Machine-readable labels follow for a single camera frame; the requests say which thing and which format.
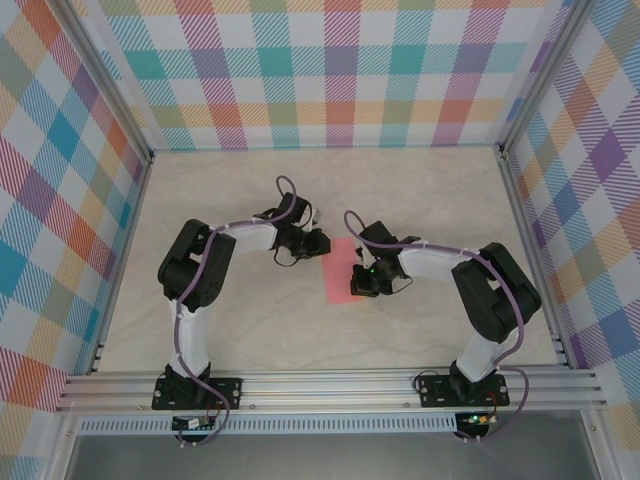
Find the black mounting plate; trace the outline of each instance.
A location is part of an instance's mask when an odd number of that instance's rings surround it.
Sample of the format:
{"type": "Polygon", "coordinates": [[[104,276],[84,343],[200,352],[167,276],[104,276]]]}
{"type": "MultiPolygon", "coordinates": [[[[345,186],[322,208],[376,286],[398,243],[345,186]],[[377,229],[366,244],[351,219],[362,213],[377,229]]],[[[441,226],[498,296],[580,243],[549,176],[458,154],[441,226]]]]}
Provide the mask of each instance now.
{"type": "MultiPolygon", "coordinates": [[[[207,383],[227,399],[231,410],[238,410],[238,408],[240,408],[240,398],[242,397],[241,378],[209,378],[207,383]]],[[[156,388],[154,392],[159,392],[159,396],[156,396],[158,394],[154,393],[153,401],[151,402],[152,410],[206,410],[207,407],[209,407],[212,412],[215,412],[218,409],[218,405],[220,405],[220,408],[224,410],[222,401],[217,397],[215,400],[210,402],[210,405],[207,405],[209,403],[209,399],[213,397],[213,394],[204,395],[203,400],[200,402],[194,398],[176,398],[171,395],[168,385],[169,383],[164,376],[161,376],[156,380],[156,388]]]]}
{"type": "Polygon", "coordinates": [[[433,407],[493,407],[493,398],[487,392],[495,395],[497,406],[509,405],[509,392],[504,376],[494,374],[487,380],[483,389],[469,399],[462,402],[453,391],[449,383],[449,375],[420,375],[415,381],[420,393],[420,405],[423,408],[433,407]]]}

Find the cable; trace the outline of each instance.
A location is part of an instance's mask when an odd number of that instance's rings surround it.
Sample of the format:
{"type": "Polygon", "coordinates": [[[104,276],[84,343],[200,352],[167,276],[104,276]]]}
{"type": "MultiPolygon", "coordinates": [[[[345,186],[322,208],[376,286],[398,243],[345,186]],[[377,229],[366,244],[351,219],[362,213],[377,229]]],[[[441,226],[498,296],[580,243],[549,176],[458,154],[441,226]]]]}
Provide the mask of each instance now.
{"type": "Polygon", "coordinates": [[[491,397],[491,400],[493,400],[493,412],[491,412],[491,415],[489,415],[489,418],[495,417],[496,413],[498,413],[498,399],[496,398],[495,394],[491,390],[487,390],[484,393],[489,395],[491,397]]]}
{"type": "MultiPolygon", "coordinates": [[[[384,244],[384,243],[372,242],[370,240],[367,240],[366,238],[363,238],[361,235],[358,234],[358,232],[356,232],[353,229],[353,227],[349,224],[349,215],[353,216],[360,223],[360,225],[362,226],[363,229],[366,228],[365,224],[364,224],[364,221],[362,220],[362,217],[360,217],[360,215],[358,215],[353,210],[347,210],[346,212],[344,212],[344,224],[347,227],[347,230],[349,230],[349,233],[351,233],[351,235],[353,235],[355,238],[357,238],[362,243],[364,243],[365,245],[368,245],[370,247],[388,248],[388,249],[402,248],[402,249],[414,249],[414,250],[426,249],[426,250],[435,250],[435,251],[446,252],[446,253],[455,253],[455,254],[458,254],[458,255],[464,255],[466,257],[470,257],[470,258],[476,260],[482,266],[484,266],[487,269],[487,271],[491,275],[493,275],[493,278],[495,278],[497,280],[497,282],[500,284],[500,287],[502,287],[502,290],[504,291],[505,295],[507,296],[507,299],[509,300],[509,303],[511,304],[511,308],[513,308],[513,311],[514,311],[514,313],[516,315],[516,322],[518,323],[518,338],[516,340],[515,345],[513,347],[511,347],[510,349],[506,350],[505,352],[503,352],[501,355],[499,355],[498,358],[496,358],[494,360],[493,364],[496,367],[498,367],[498,363],[500,363],[502,360],[507,358],[509,355],[515,353],[516,351],[518,351],[520,349],[520,347],[522,346],[522,343],[524,342],[524,319],[522,318],[522,312],[520,311],[520,307],[518,306],[518,302],[516,301],[516,298],[513,295],[513,292],[509,288],[509,285],[504,280],[504,278],[502,278],[502,275],[500,275],[498,273],[498,271],[494,268],[494,266],[491,265],[491,262],[489,262],[485,258],[481,257],[477,253],[471,252],[471,251],[466,250],[466,249],[460,250],[458,248],[445,247],[445,246],[442,246],[442,245],[432,245],[432,244],[428,244],[428,243],[384,244]]],[[[496,430],[494,432],[491,432],[491,433],[488,433],[487,435],[485,435],[484,436],[485,439],[489,438],[489,437],[494,437],[499,432],[502,432],[509,424],[511,424],[513,422],[514,418],[516,418],[520,414],[520,412],[524,408],[525,403],[527,402],[527,398],[529,397],[529,378],[527,377],[527,374],[524,371],[522,371],[522,370],[520,370],[519,368],[516,368],[516,367],[500,367],[500,368],[502,370],[505,370],[505,371],[514,371],[514,372],[517,372],[520,375],[522,375],[522,378],[524,379],[524,393],[522,395],[522,400],[520,401],[520,404],[518,405],[518,408],[516,408],[516,411],[514,412],[513,416],[509,419],[509,421],[505,425],[503,425],[501,428],[499,428],[498,430],[496,430]]],[[[463,436],[470,437],[469,435],[464,434],[464,432],[460,432],[460,433],[463,436]]]]}
{"type": "MultiPolygon", "coordinates": [[[[284,193],[283,193],[282,187],[280,186],[280,182],[282,180],[285,180],[291,187],[291,194],[293,198],[291,199],[291,204],[289,205],[289,208],[287,208],[287,210],[283,214],[278,215],[277,217],[274,217],[274,218],[260,219],[260,218],[254,217],[251,220],[241,220],[239,222],[232,222],[227,225],[221,225],[220,227],[217,227],[214,230],[212,230],[209,235],[209,238],[207,239],[207,243],[205,244],[204,251],[202,252],[200,265],[198,265],[198,269],[196,270],[195,275],[191,279],[191,283],[189,283],[189,285],[184,290],[184,292],[182,292],[182,295],[180,295],[180,297],[176,301],[176,318],[173,326],[173,347],[176,351],[178,363],[180,363],[180,366],[183,368],[183,370],[186,372],[186,374],[189,376],[191,380],[193,380],[197,385],[204,388],[209,393],[212,393],[213,395],[215,395],[220,399],[220,401],[224,405],[225,412],[226,412],[224,420],[222,421],[220,426],[213,433],[209,434],[206,438],[201,440],[199,443],[195,443],[195,442],[189,443],[188,445],[191,445],[192,447],[196,447],[198,445],[206,445],[207,443],[215,439],[218,435],[220,435],[220,432],[226,428],[227,422],[229,421],[229,416],[231,415],[231,406],[229,405],[229,402],[227,401],[224,395],[222,395],[218,390],[210,386],[208,383],[200,380],[196,376],[196,374],[194,374],[191,371],[189,366],[186,364],[186,362],[182,358],[182,350],[180,349],[180,321],[182,320],[181,312],[183,307],[182,302],[184,302],[184,300],[191,294],[194,288],[196,288],[196,286],[198,285],[198,282],[200,281],[200,277],[202,277],[202,272],[204,271],[204,267],[207,263],[207,258],[209,257],[209,251],[211,250],[213,239],[218,233],[223,232],[228,228],[241,227],[246,225],[255,225],[259,223],[274,223],[282,220],[283,218],[286,218],[293,211],[296,200],[298,198],[297,192],[296,192],[296,186],[294,185],[294,183],[291,181],[289,177],[286,177],[284,175],[279,175],[276,178],[276,187],[278,188],[278,192],[280,192],[280,195],[283,197],[284,197],[284,193]]],[[[182,438],[182,431],[178,432],[178,439],[180,440],[180,442],[182,442],[181,443],[182,447],[184,447],[184,445],[187,444],[187,442],[182,438]]]]}
{"type": "Polygon", "coordinates": [[[470,257],[470,258],[476,260],[482,266],[484,266],[489,271],[489,273],[491,273],[491,275],[493,275],[493,277],[498,281],[498,283],[502,287],[502,290],[504,291],[505,295],[507,296],[507,299],[509,300],[509,303],[511,304],[511,308],[513,308],[513,311],[514,311],[514,313],[516,315],[516,322],[518,323],[518,338],[516,340],[516,344],[512,348],[510,348],[509,350],[503,352],[502,355],[498,356],[498,358],[496,358],[493,363],[495,365],[497,365],[502,360],[504,360],[506,357],[508,357],[509,355],[511,355],[512,353],[515,353],[517,350],[520,349],[520,347],[522,346],[522,342],[524,341],[524,319],[522,318],[522,312],[520,311],[520,307],[518,307],[518,302],[516,301],[516,298],[513,295],[513,292],[509,288],[509,285],[504,280],[504,278],[502,278],[502,275],[500,275],[498,273],[498,271],[493,267],[493,265],[491,265],[491,262],[489,262],[488,260],[482,258],[477,253],[471,252],[471,251],[466,250],[466,249],[445,247],[445,246],[442,246],[442,245],[432,245],[430,243],[386,244],[386,243],[372,242],[372,241],[367,240],[366,238],[360,236],[358,234],[358,232],[356,232],[353,229],[353,227],[349,224],[349,220],[348,220],[349,215],[355,217],[355,219],[358,220],[360,225],[362,225],[363,229],[365,228],[364,221],[362,220],[360,215],[358,215],[353,210],[347,210],[346,212],[344,212],[344,224],[346,225],[347,230],[349,230],[351,235],[353,235],[355,238],[360,240],[365,245],[369,245],[370,247],[387,248],[387,249],[402,248],[402,249],[413,249],[413,250],[423,250],[424,249],[424,250],[435,250],[435,251],[438,251],[438,252],[455,253],[455,254],[458,254],[458,255],[463,255],[465,257],[470,257]]]}
{"type": "Polygon", "coordinates": [[[280,265],[281,267],[289,268],[289,267],[293,267],[300,260],[299,258],[296,258],[293,261],[293,263],[290,263],[289,265],[285,265],[284,263],[280,263],[278,261],[278,252],[279,251],[280,251],[280,248],[276,248],[276,252],[273,254],[273,261],[276,262],[276,265],[280,265]]]}
{"type": "Polygon", "coordinates": [[[418,378],[420,378],[420,375],[422,375],[423,373],[427,373],[427,372],[433,372],[435,373],[438,377],[440,376],[440,374],[438,372],[436,372],[435,370],[423,370],[421,371],[419,374],[417,374],[415,377],[413,377],[413,389],[416,391],[416,393],[420,393],[420,390],[418,390],[418,387],[416,385],[416,382],[418,381],[418,378]]]}

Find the vent grille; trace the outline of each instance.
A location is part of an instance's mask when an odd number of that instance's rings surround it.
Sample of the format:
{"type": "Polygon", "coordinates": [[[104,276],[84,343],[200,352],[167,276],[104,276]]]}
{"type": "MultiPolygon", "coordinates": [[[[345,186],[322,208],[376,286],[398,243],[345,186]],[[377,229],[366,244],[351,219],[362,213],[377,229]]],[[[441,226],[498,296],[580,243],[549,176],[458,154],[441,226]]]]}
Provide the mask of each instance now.
{"type": "MultiPolygon", "coordinates": [[[[454,432],[453,413],[372,415],[236,415],[227,435],[454,432]]],[[[209,432],[193,432],[206,435],[209,432]]],[[[78,435],[174,435],[171,417],[85,417],[78,435]]]]}

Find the plaid wall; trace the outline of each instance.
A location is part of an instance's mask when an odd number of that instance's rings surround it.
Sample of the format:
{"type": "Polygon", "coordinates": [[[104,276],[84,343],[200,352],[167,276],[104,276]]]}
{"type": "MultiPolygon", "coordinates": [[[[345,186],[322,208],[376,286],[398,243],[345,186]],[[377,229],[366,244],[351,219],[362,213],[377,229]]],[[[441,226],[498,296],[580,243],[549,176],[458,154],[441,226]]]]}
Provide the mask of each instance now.
{"type": "Polygon", "coordinates": [[[525,77],[524,82],[518,91],[518,96],[511,106],[511,110],[509,110],[509,114],[507,115],[507,120],[504,122],[502,126],[502,130],[500,131],[500,135],[498,136],[497,143],[504,143],[509,130],[511,129],[511,125],[513,124],[514,119],[520,112],[520,107],[522,106],[522,102],[527,98],[531,88],[533,87],[536,79],[538,78],[538,73],[540,72],[540,68],[544,65],[544,62],[547,59],[551,46],[558,38],[558,34],[562,30],[565,20],[567,19],[569,12],[571,11],[571,6],[575,3],[575,0],[563,0],[562,6],[558,13],[556,14],[556,18],[553,20],[553,24],[551,28],[547,32],[547,36],[544,38],[544,42],[542,42],[542,46],[536,55],[535,60],[531,64],[529,68],[529,72],[525,77]]]}
{"type": "Polygon", "coordinates": [[[573,350],[640,467],[640,1],[598,3],[512,153],[573,350]]]}
{"type": "Polygon", "coordinates": [[[143,164],[44,0],[0,11],[0,478],[22,480],[91,353],[143,164]]]}
{"type": "Polygon", "coordinates": [[[171,149],[493,144],[562,3],[82,2],[143,130],[171,149]]]}

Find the pink square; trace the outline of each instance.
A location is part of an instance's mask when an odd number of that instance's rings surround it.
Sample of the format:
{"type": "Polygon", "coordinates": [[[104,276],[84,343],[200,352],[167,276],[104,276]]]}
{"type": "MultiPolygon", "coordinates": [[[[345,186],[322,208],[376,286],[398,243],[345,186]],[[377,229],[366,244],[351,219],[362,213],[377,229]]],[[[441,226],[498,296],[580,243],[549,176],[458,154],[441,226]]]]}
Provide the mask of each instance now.
{"type": "Polygon", "coordinates": [[[364,297],[351,295],[351,276],[353,266],[360,262],[356,255],[356,242],[353,237],[332,238],[331,253],[322,256],[322,272],[327,292],[327,302],[360,302],[364,297]]]}

